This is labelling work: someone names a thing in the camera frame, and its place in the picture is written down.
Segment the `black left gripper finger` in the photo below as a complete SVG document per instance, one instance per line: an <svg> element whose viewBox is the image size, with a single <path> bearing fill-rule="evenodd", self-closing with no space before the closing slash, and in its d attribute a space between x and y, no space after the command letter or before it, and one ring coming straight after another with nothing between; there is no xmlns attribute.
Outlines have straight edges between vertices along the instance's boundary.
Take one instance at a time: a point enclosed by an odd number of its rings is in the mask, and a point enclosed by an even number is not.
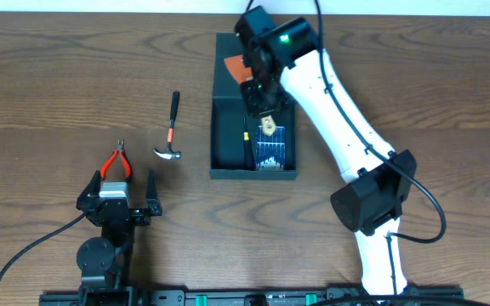
<svg viewBox="0 0 490 306"><path fill-rule="evenodd" d="M101 186L101 174L100 170L94 172L93 177L84 188L82 193L77 198L77 209L88 209L92 202L94 202L100 193Z"/></svg>
<svg viewBox="0 0 490 306"><path fill-rule="evenodd" d="M151 216L162 215L162 205L159 200L157 189L155 186L155 175L152 170L149 171L146 182L145 201Z"/></svg>

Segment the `orange scraper wooden handle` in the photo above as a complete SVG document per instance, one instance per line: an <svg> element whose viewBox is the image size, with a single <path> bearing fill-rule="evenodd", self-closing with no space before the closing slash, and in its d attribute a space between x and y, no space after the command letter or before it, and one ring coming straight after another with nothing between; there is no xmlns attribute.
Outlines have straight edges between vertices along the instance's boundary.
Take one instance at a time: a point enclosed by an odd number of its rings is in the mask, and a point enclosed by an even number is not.
<svg viewBox="0 0 490 306"><path fill-rule="evenodd" d="M238 84L253 80L252 69L243 64L242 54L225 58L224 64L228 72ZM260 120L262 133L266 136L273 135L276 131L276 124L272 116L264 116Z"/></svg>

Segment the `small steel claw hammer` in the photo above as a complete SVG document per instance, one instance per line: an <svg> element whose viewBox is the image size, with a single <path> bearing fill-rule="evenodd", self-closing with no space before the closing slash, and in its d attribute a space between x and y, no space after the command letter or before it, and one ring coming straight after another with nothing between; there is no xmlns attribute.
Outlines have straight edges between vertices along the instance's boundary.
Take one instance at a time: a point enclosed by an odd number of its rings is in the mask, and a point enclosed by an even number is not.
<svg viewBox="0 0 490 306"><path fill-rule="evenodd" d="M153 151L157 156L164 160L179 160L181 158L181 152L180 151L174 151L172 149L172 144L174 140L174 125L176 122L176 117L178 114L178 108L179 108L179 98L180 98L180 92L179 91L174 91L172 93L172 104L171 104L171 110L170 110L170 123L169 123L169 128L168 128L168 136L167 136L167 145L164 151L161 151L157 148L155 148Z"/></svg>

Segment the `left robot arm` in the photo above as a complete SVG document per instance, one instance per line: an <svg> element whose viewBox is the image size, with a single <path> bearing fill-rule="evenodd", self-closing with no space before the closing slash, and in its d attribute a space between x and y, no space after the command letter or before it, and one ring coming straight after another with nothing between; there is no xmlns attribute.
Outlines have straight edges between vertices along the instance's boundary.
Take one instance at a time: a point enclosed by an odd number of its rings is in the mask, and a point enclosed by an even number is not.
<svg viewBox="0 0 490 306"><path fill-rule="evenodd" d="M151 218L162 214L150 171L146 184L146 206L131 208L126 182L102 181L96 171L77 198L77 209L101 234L85 241L77 251L81 270L79 303L81 305L149 305L150 294L130 284L129 267L137 227L148 226Z"/></svg>

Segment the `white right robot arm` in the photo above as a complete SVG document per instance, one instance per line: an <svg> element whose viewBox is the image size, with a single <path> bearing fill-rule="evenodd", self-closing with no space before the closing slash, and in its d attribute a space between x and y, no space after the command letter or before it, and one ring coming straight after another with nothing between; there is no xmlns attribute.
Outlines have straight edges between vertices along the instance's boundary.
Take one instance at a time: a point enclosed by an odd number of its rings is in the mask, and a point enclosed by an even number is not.
<svg viewBox="0 0 490 306"><path fill-rule="evenodd" d="M396 238L416 161L396 153L368 123L337 77L322 34L302 17L276 25L258 6L234 27L243 46L230 72L247 72L240 89L247 111L268 117L299 105L322 136L345 186L331 205L356 237L362 285L370 295L400 295L408 286Z"/></svg>

